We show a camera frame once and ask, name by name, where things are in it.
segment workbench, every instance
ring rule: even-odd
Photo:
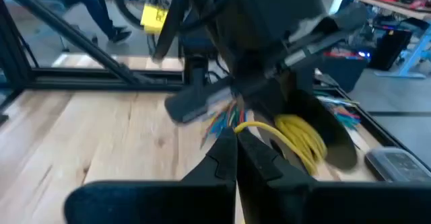
[[[174,59],[153,65],[148,58],[123,58],[132,67],[180,68]],[[56,67],[97,67],[91,58],[63,55]],[[345,97],[336,87],[321,87]],[[179,180],[204,157],[209,121],[175,125],[164,93],[25,91],[5,113],[0,128],[0,217],[2,224],[64,223],[63,203],[77,187],[96,180]],[[375,181],[364,154],[382,145],[400,146],[358,108],[362,125],[348,130],[358,165],[343,172],[322,163],[316,179]],[[255,128],[251,132],[259,134]],[[240,203],[236,222],[242,223]]]
[[[389,11],[405,15],[407,17],[413,17],[419,20],[423,20],[431,24],[431,9],[410,9],[409,5],[395,1],[383,1],[383,0],[356,0],[367,5],[373,5],[381,9],[387,9]],[[431,26],[424,32],[420,41],[415,45],[411,54],[405,59],[404,63],[393,72],[376,72],[376,75],[383,77],[407,77],[407,78],[420,78],[423,79],[426,76],[421,73],[410,72],[410,69],[415,63],[421,58],[422,53],[427,49],[428,44],[431,40]]]

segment coiled yellow cable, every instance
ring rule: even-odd
[[[269,126],[262,122],[243,122],[235,129],[239,133],[244,128],[256,126],[268,130],[286,144],[303,162],[309,174],[315,174],[317,164],[322,161],[327,148],[321,136],[305,120],[295,115],[279,115],[275,118],[275,126]]]

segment wooden tabletop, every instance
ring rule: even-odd
[[[431,20],[431,9],[425,10],[414,10],[410,9],[409,5],[395,2],[395,1],[383,1],[383,0],[356,0],[361,1],[363,3],[374,5],[382,9],[388,9],[393,12],[400,13],[407,17],[413,17],[419,20]]]
[[[184,177],[213,141],[201,149],[207,121],[175,125],[164,107],[167,96],[25,91],[0,128],[0,223],[64,223],[67,195],[95,180]],[[363,156],[380,143],[361,126],[349,134],[359,164],[343,172],[322,163],[317,179],[374,181]],[[236,222],[242,222],[239,204]]]

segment yellow label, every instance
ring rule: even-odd
[[[154,34],[160,33],[167,15],[167,9],[162,9],[154,5],[145,5],[143,7],[141,25],[144,26],[146,32]]]

